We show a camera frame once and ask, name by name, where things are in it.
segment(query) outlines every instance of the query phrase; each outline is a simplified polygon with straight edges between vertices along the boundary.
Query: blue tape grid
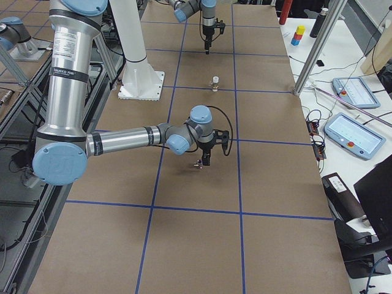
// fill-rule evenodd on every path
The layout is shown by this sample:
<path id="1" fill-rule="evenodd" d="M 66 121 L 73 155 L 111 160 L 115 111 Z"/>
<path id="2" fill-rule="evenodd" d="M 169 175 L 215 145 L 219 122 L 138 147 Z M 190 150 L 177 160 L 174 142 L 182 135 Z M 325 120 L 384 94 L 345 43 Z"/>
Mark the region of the blue tape grid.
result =
<path id="1" fill-rule="evenodd" d="M 171 101 L 170 101 L 170 107 L 168 111 L 168 118 L 167 122 L 170 120 L 170 115 L 172 112 L 172 106 L 174 102 L 174 96 L 176 89 L 200 89 L 200 90 L 208 90 L 210 91 L 211 89 L 209 88 L 196 88 L 196 87 L 185 87 L 185 86 L 177 86 L 177 80 L 178 80 L 178 74 L 179 74 L 179 65 L 181 62 L 181 55 L 184 52 L 189 52 L 183 50 L 184 47 L 184 39 L 185 39 L 185 33 L 186 33 L 186 28 L 187 26 L 190 25 L 188 23 L 185 23 L 184 26 L 184 32 L 183 32 L 183 38 L 181 41 L 181 49 L 180 51 L 178 50 L 154 50 L 154 51 L 174 51 L 174 52 L 179 52 L 179 57 L 178 57 L 178 63 L 177 63 L 177 68 L 176 68 L 176 75 L 175 75 L 175 80 L 174 80 L 174 85 L 173 86 L 164 86 L 165 88 L 172 89 L 172 94 L 171 94 Z M 220 91 L 231 91 L 234 92 L 235 95 L 235 120 L 236 120 L 236 136 L 239 138 L 239 119 L 238 119 L 238 98 L 237 98 L 237 93 L 238 92 L 268 92 L 268 93 L 290 93 L 290 91 L 258 91 L 258 90 L 240 90 L 237 89 L 237 80 L 236 80 L 236 56 L 237 54 L 235 52 L 235 32 L 233 30 L 233 53 L 216 53 L 216 52 L 211 52 L 211 54 L 231 54 L 233 56 L 233 66 L 234 66 L 234 89 L 220 89 Z M 260 55 L 260 56 L 278 56 L 278 57 L 283 57 L 281 55 Z M 148 253 L 148 240 L 149 240 L 149 233 L 151 229 L 151 222 L 153 220 L 154 216 L 154 211 L 155 210 L 169 210 L 169 211 L 188 211 L 188 212 L 197 212 L 197 213 L 214 213 L 214 214 L 230 214 L 230 215 L 237 215 L 239 217 L 239 235 L 240 235 L 240 242 L 241 242 L 241 278 L 242 278 L 242 293 L 246 294 L 246 261 L 245 261 L 245 248 L 244 248 L 244 221 L 243 217 L 244 216 L 253 216 L 253 217 L 278 217 L 278 218 L 288 218 L 288 219 L 307 219 L 307 220 L 313 220 L 313 221 L 332 221 L 333 219 L 330 217 L 315 217 L 315 216 L 297 216 L 297 215 L 284 215 L 284 214 L 268 214 L 268 213 L 252 213 L 252 212 L 245 212 L 243 211 L 243 199 L 242 199 L 242 186 L 241 186 L 241 159 L 240 159 L 240 142 L 251 142 L 251 143 L 269 143 L 269 144 L 284 144 L 284 145 L 303 145 L 303 146 L 311 146 L 310 143 L 296 143 L 296 142 L 283 142 L 283 141 L 266 141 L 266 140 L 247 140 L 247 139 L 234 139 L 236 145 L 237 145 L 237 173 L 238 173 L 238 202 L 239 202 L 239 207 L 237 211 L 227 211 L 227 210 L 217 210 L 217 209 L 197 209 L 197 208 L 183 208 L 183 207 L 172 207 L 172 206 L 156 206 L 155 201 L 156 201 L 156 195 L 157 195 L 157 187 L 159 183 L 159 178 L 160 178 L 160 173 L 161 173 L 161 168 L 162 168 L 162 161 L 164 158 L 164 150 L 161 151 L 160 154 L 160 160 L 159 160 L 159 165 L 157 169 L 157 176 L 156 176 L 156 182 L 154 185 L 154 193 L 153 193 L 153 199 L 151 201 L 151 205 L 136 205 L 136 204 L 131 204 L 131 203 L 109 203 L 109 202 L 91 202 L 91 201 L 81 201 L 81 200 L 68 200 L 67 203 L 78 203 L 78 204 L 85 204 L 85 205 L 110 205 L 110 206 L 125 206 L 125 207 L 134 207 L 134 208 L 144 208 L 144 209 L 149 209 L 149 217 L 148 217 L 148 224 L 146 228 L 146 234 L 145 234 L 145 239 L 143 243 L 143 250 L 141 254 L 141 260 L 140 260 L 140 265 L 139 265 L 139 272 L 138 272 L 138 278 L 137 278 L 137 285 L 135 288 L 135 294 L 139 293 L 140 290 L 140 284 L 142 281 L 143 277 L 143 265 L 144 261 L 146 258 L 146 254 Z"/>
<path id="2" fill-rule="evenodd" d="M 6 11 L 10 6 L 12 6 L 17 0 L 14 0 L 13 3 L 11 3 L 4 11 Z M 49 27 L 48 24 L 49 20 L 47 20 L 43 26 L 31 26 L 31 27 L 39 27 L 40 29 L 34 34 L 35 36 L 38 35 L 38 33 L 41 31 L 42 28 L 44 27 Z M 142 21 L 142 23 L 161 23 L 158 21 Z M 232 6 L 232 23 L 234 23 L 234 17 L 233 17 L 233 6 Z M 168 112 L 168 118 L 167 122 L 169 122 L 171 111 L 172 111 L 172 105 L 174 101 L 174 95 L 176 88 L 185 88 L 185 89 L 207 89 L 210 90 L 209 88 L 193 88 L 193 87 L 180 87 L 176 86 L 177 78 L 178 78 L 178 70 L 179 70 L 179 65 L 181 62 L 181 53 L 182 52 L 188 52 L 188 53 L 204 53 L 204 51 L 185 51 L 183 50 L 183 45 L 184 45 L 184 39 L 185 39 L 185 32 L 187 25 L 198 25 L 198 24 L 189 24 L 186 23 L 184 26 L 184 32 L 183 32 L 183 39 L 181 42 L 181 50 L 160 50 L 160 49 L 147 49 L 148 51 L 174 51 L 174 52 L 179 52 L 179 58 L 178 58 L 178 64 L 177 64 L 177 70 L 176 70 L 176 76 L 175 76 L 175 82 L 174 86 L 165 86 L 165 88 L 173 88 L 173 92 L 171 95 L 171 101 L 170 101 L 170 108 Z M 236 26 L 232 25 L 233 27 L 248 27 L 248 28 L 268 28 L 268 29 L 279 29 L 279 27 L 271 27 L 271 26 Z M 233 30 L 233 53 L 224 53 L 224 52 L 211 52 L 211 54 L 230 54 L 233 55 L 233 65 L 234 65 L 234 89 L 220 89 L 221 91 L 233 91 L 235 93 L 235 111 L 236 111 L 236 135 L 237 138 L 239 138 L 239 127 L 238 127 L 238 105 L 237 105 L 237 92 L 269 92 L 269 93 L 290 93 L 289 91 L 258 91 L 258 90 L 239 90 L 236 88 L 236 55 L 254 55 L 254 56 L 271 56 L 271 57 L 286 57 L 286 55 L 266 55 L 266 54 L 247 54 L 247 53 L 236 53 L 235 52 L 235 33 Z M 100 132 L 107 132 L 107 130 L 97 130 Z M 239 200 L 239 211 L 224 211 L 224 210 L 214 210 L 214 209 L 196 209 L 196 208 L 180 208 L 180 207 L 170 207 L 170 206 L 155 206 L 155 199 L 156 199 L 156 194 L 157 194 L 157 187 L 159 183 L 159 178 L 160 178 L 160 171 L 162 167 L 162 161 L 164 158 L 164 150 L 161 151 L 160 154 L 160 160 L 159 160 L 159 165 L 157 169 L 157 176 L 156 176 L 156 182 L 154 186 L 154 193 L 153 193 L 153 199 L 151 200 L 151 205 L 137 205 L 137 204 L 128 204 L 128 203 L 110 203 L 110 202 L 91 202 L 91 201 L 82 201 L 82 200 L 67 200 L 67 203 L 78 203 L 78 204 L 85 204 L 85 205 L 106 205 L 106 206 L 126 206 L 126 207 L 134 207 L 134 208 L 145 208 L 149 209 L 149 218 L 148 218 L 148 224 L 147 224 L 147 229 L 146 229 L 146 235 L 145 235 L 145 240 L 143 244 L 143 251 L 142 251 L 142 256 L 141 256 L 141 261 L 140 261 L 140 266 L 139 266 L 139 272 L 138 272 L 138 279 L 137 279 L 137 285 L 135 288 L 135 294 L 138 294 L 139 289 L 140 289 L 140 283 L 141 283 L 141 276 L 143 272 L 143 264 L 146 256 L 146 251 L 147 251 L 147 244 L 148 244 L 148 238 L 149 238 L 149 231 L 151 228 L 151 222 L 153 219 L 153 212 L 155 209 L 164 209 L 164 210 L 172 210 L 172 211 L 191 211 L 191 212 L 200 212 L 200 213 L 218 213 L 218 214 L 235 214 L 239 216 L 239 229 L 240 229 L 240 237 L 241 237 L 241 267 L 242 267 L 242 283 L 243 283 L 243 294 L 246 294 L 246 280 L 245 280 L 245 254 L 244 254 L 244 230 L 243 230 L 243 216 L 258 216 L 258 217 L 280 217 L 280 218 L 291 218 L 291 219 L 309 219 L 309 220 L 319 220 L 319 221 L 332 221 L 332 218 L 328 217 L 312 217 L 312 216 L 294 216 L 294 215 L 282 215 L 282 214 L 267 214 L 267 213 L 249 213 L 249 212 L 244 212 L 243 211 L 243 206 L 242 206 L 242 190 L 241 190 L 241 159 L 240 159 L 240 145 L 239 143 L 244 141 L 244 142 L 252 142 L 252 143 L 273 143 L 273 144 L 288 144 L 288 145 L 304 145 L 304 146 L 310 146 L 310 143 L 294 143 L 294 142 L 281 142 L 281 141 L 262 141 L 262 140 L 246 140 L 246 139 L 236 139 L 236 144 L 237 144 L 237 166 L 238 166 L 238 200 Z"/>

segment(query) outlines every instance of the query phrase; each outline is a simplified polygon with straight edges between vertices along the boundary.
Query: white desk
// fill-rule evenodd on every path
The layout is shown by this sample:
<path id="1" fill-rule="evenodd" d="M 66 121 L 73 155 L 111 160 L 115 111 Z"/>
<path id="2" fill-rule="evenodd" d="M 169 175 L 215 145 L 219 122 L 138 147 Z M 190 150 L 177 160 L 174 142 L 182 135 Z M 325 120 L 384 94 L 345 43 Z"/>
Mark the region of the white desk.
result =
<path id="1" fill-rule="evenodd" d="M 287 54 L 289 56 L 303 62 L 306 61 L 306 58 L 313 46 L 313 43 L 315 42 L 315 39 L 309 37 L 309 33 L 313 27 L 313 24 L 314 20 L 290 18 L 287 20 L 284 26 L 281 26 Z M 306 27 L 306 31 L 300 44 L 298 46 L 293 46 L 290 42 L 298 25 L 304 25 Z M 319 56 L 319 59 L 324 62 L 325 66 L 315 66 L 312 71 L 312 75 L 309 77 L 309 81 L 314 82 L 317 87 L 322 88 L 325 91 L 328 91 L 333 94 L 334 90 L 332 87 L 332 83 L 324 83 L 317 80 L 332 81 L 333 78 L 348 77 L 351 74 L 352 77 L 363 75 L 360 69 L 360 65 L 364 61 L 364 57 L 360 60 L 361 57 L 363 57 L 363 53 L 355 42 L 355 39 L 351 35 L 348 27 L 346 26 L 344 21 L 339 20 L 336 23 L 336 26 L 331 33 L 330 38 L 328 39 L 328 42 L 326 43 L 322 51 L 322 54 Z M 354 64 L 352 66 L 348 66 L 346 69 L 333 69 L 323 71 L 325 69 L 345 67 L 349 64 L 357 62 L 358 60 L 360 60 L 360 62 L 358 63 L 357 67 Z M 294 77 L 298 78 L 298 75 L 300 74 L 303 67 L 303 63 L 290 58 L 290 65 L 292 67 Z M 365 79 L 366 83 L 372 91 L 378 91 L 383 89 L 383 86 L 375 75 L 370 75 L 363 78 Z M 364 123 L 365 121 L 370 119 L 366 115 L 356 110 L 347 109 L 339 102 L 335 104 L 334 99 L 322 93 L 317 92 L 316 94 L 317 100 L 320 104 L 324 105 L 326 108 L 333 109 L 333 115 L 339 112 L 343 112 L 352 118 L 356 118 L 360 123 Z M 367 110 L 368 112 L 374 115 L 381 115 L 392 110 L 392 100 L 385 91 L 378 92 L 375 95 L 380 101 L 381 107 L 374 110 Z M 328 117 L 329 111 L 316 103 L 316 97 L 313 91 L 311 91 L 310 89 L 304 89 L 304 91 L 300 95 L 300 98 L 304 107 L 307 107 L 310 110 L 319 109 L 322 112 L 323 118 Z M 308 110 L 304 108 L 304 115 L 306 116 L 307 113 Z M 392 122 L 392 115 L 386 115 L 382 118 L 388 122 Z M 320 121 L 319 127 L 319 131 L 324 137 L 325 134 L 322 130 L 325 123 L 325 120 Z M 327 158 L 326 160 L 324 160 L 324 168 L 321 172 L 321 176 L 337 172 L 344 180 L 346 185 L 353 192 L 353 194 L 355 194 L 353 185 L 359 179 L 361 179 L 368 171 L 370 171 L 375 164 L 383 161 L 392 153 L 392 129 L 377 121 L 372 121 L 368 123 L 367 126 L 386 138 L 385 144 L 371 160 L 366 161 L 359 159 L 351 155 L 349 152 L 347 152 L 337 144 L 335 144 L 328 137 L 325 137 L 325 152 Z M 362 226 L 359 222 L 357 224 L 353 224 L 352 226 L 360 232 L 364 232 L 366 230 L 365 227 Z M 356 280 L 351 279 L 350 285 L 352 288 L 352 292 L 358 294 L 359 291 L 366 287 L 366 282 L 367 279 L 365 278 Z M 378 292 L 390 293 L 392 292 L 392 275 L 372 277 L 371 285 L 376 285 L 376 288 L 369 289 L 369 294 Z"/>

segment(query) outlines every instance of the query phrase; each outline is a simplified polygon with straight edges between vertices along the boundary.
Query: table surface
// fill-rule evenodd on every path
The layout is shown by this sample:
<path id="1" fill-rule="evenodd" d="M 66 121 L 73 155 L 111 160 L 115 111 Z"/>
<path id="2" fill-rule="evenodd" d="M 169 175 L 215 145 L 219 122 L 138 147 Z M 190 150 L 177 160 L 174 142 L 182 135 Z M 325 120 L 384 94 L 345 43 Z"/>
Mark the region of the table surface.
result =
<path id="1" fill-rule="evenodd" d="M 274 9 L 219 6 L 217 17 L 227 27 L 207 56 L 198 15 L 178 24 L 149 2 L 142 29 L 166 73 L 162 97 L 115 91 L 97 128 L 180 125 L 215 105 L 235 128 L 231 155 L 217 146 L 201 170 L 200 153 L 160 148 L 90 158 L 31 293 L 351 292 Z"/>
<path id="2" fill-rule="evenodd" d="M 289 56 L 300 61 L 306 60 L 315 42 L 315 39 L 309 37 L 309 33 L 313 27 L 313 24 L 314 20 L 290 18 L 287 20 L 285 25 L 281 26 L 282 35 L 284 37 L 285 46 Z M 293 46 L 290 44 L 290 41 L 293 32 L 295 32 L 295 29 L 298 25 L 304 25 L 306 30 L 300 44 L 298 46 Z M 314 67 L 311 76 L 308 79 L 306 88 L 310 87 L 311 83 L 314 83 L 315 85 L 317 85 L 317 87 L 334 94 L 331 82 L 333 78 L 349 77 L 350 75 L 352 77 L 358 77 L 363 75 L 360 69 L 360 65 L 365 58 L 359 46 L 355 42 L 355 39 L 350 33 L 347 25 L 342 20 L 339 20 L 336 23 L 336 26 L 333 29 L 324 49 L 322 50 L 319 59 L 324 62 L 325 67 Z M 294 77 L 297 78 L 297 75 L 299 75 L 301 72 L 303 63 L 294 59 L 290 59 L 290 65 L 292 67 Z M 375 75 L 369 75 L 363 78 L 372 91 L 378 91 L 383 89 L 382 84 L 379 82 L 378 78 Z M 372 113 L 373 115 L 381 115 L 392 110 L 392 100 L 386 93 L 386 91 L 378 92 L 375 95 L 380 101 L 381 106 L 379 108 L 366 111 Z M 300 98 L 303 106 L 309 108 L 310 110 L 319 109 L 322 112 L 323 118 L 328 117 L 329 111 L 326 109 L 328 108 L 332 110 L 333 115 L 339 112 L 343 112 L 349 115 L 351 118 L 356 119 L 359 123 L 364 123 L 365 121 L 370 119 L 369 117 L 360 113 L 357 110 L 349 110 L 347 107 L 340 104 L 339 102 L 335 104 L 333 98 L 330 98 L 322 93 L 317 92 L 317 97 L 315 97 L 314 92 L 310 89 L 304 89 L 304 91 L 300 95 Z M 321 107 L 317 104 L 317 102 L 319 104 L 322 104 L 326 108 Z M 304 108 L 304 115 L 306 116 L 308 113 L 309 111 Z M 382 118 L 389 123 L 392 122 L 392 115 L 384 116 Z M 323 126 L 325 125 L 325 123 L 325 120 L 321 121 L 319 127 L 319 130 L 321 130 L 324 137 L 325 134 L 323 132 Z M 327 158 L 326 160 L 324 160 L 324 164 L 320 164 L 321 166 L 323 166 L 323 171 L 321 172 L 322 176 L 337 172 L 354 195 L 356 194 L 353 185 L 367 172 L 372 170 L 375 164 L 383 161 L 385 158 L 390 156 L 392 150 L 392 131 L 389 127 L 377 121 L 372 121 L 368 123 L 367 126 L 386 138 L 385 144 L 371 160 L 362 160 L 356 156 L 351 155 L 351 153 L 344 150 L 339 145 L 335 144 L 335 142 L 326 137 L 325 152 Z M 351 221 L 350 225 L 359 232 L 374 233 L 374 231 L 365 228 L 359 220 Z M 353 293 L 358 293 L 359 291 L 364 289 L 366 286 L 366 281 L 367 279 L 351 279 L 350 285 L 352 287 Z M 378 292 L 390 292 L 392 289 L 392 275 L 373 277 L 371 284 L 376 285 L 377 287 L 370 289 L 369 294 Z"/>

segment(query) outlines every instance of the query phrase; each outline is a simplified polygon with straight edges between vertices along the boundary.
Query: blue joint cap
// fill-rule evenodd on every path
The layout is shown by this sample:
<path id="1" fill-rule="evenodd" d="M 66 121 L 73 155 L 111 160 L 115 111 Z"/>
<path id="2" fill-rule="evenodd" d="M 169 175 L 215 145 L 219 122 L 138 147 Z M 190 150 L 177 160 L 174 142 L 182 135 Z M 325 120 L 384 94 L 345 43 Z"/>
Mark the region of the blue joint cap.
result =
<path id="1" fill-rule="evenodd" d="M 4 23 L 5 25 L 22 25 L 23 22 L 20 18 L 18 17 L 6 17 L 0 20 L 1 23 Z"/>
<path id="2" fill-rule="evenodd" d="M 72 143 L 50 143 L 38 150 L 32 167 L 41 181 L 55 186 L 67 185 L 85 173 L 87 155 Z"/>
<path id="3" fill-rule="evenodd" d="M 190 111 L 190 119 L 197 124 L 209 124 L 213 120 L 213 116 L 207 106 L 198 105 Z"/>
<path id="4" fill-rule="evenodd" d="M 0 45 L 7 51 L 13 48 L 13 43 L 2 37 L 0 37 Z"/>
<path id="5" fill-rule="evenodd" d="M 108 6 L 108 0 L 60 0 L 69 10 L 86 17 L 102 14 Z"/>
<path id="6" fill-rule="evenodd" d="M 216 6 L 216 0 L 202 0 L 202 4 L 205 7 L 212 8 Z"/>
<path id="7" fill-rule="evenodd" d="M 176 16 L 179 23 L 186 21 L 186 15 L 181 9 L 174 10 L 174 15 Z"/>
<path id="8" fill-rule="evenodd" d="M 176 155 L 182 155 L 190 147 L 188 140 L 180 135 L 171 135 L 166 141 L 170 150 L 172 150 Z"/>

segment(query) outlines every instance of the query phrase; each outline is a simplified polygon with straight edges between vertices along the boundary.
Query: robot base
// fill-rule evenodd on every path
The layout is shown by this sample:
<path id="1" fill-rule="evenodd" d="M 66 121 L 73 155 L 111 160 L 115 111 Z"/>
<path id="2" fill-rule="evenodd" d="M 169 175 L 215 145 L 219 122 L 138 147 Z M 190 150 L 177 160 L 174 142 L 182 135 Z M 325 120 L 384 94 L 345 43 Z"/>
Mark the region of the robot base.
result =
<path id="1" fill-rule="evenodd" d="M 132 72 L 132 69 L 126 68 L 118 93 L 120 99 L 159 100 L 165 72 L 154 71 L 149 64 L 148 66 L 148 77 L 142 77 L 137 69 Z"/>

